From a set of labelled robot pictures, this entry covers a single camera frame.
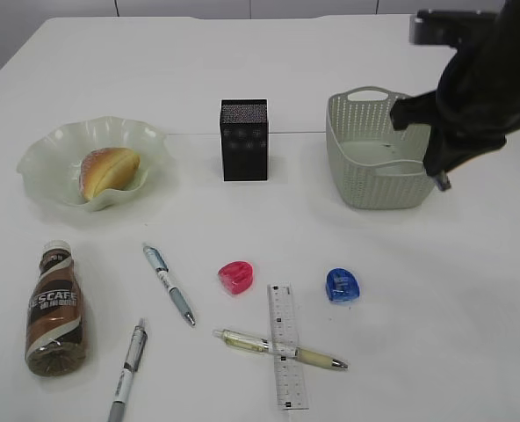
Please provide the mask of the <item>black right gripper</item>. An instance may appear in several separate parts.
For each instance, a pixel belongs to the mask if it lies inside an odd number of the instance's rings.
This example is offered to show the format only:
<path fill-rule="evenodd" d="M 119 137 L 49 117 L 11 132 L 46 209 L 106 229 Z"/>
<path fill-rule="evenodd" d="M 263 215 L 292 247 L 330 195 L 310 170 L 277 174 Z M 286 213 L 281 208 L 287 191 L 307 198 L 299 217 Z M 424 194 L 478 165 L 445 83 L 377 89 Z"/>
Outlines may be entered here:
<path fill-rule="evenodd" d="M 438 112 L 460 133 L 434 127 Z M 423 158 L 428 176 L 503 148 L 505 135 L 520 129 L 520 1 L 508 1 L 487 35 L 455 54 L 440 78 L 437 102 L 435 91 L 397 99 L 390 119 L 395 131 L 432 127 Z"/>

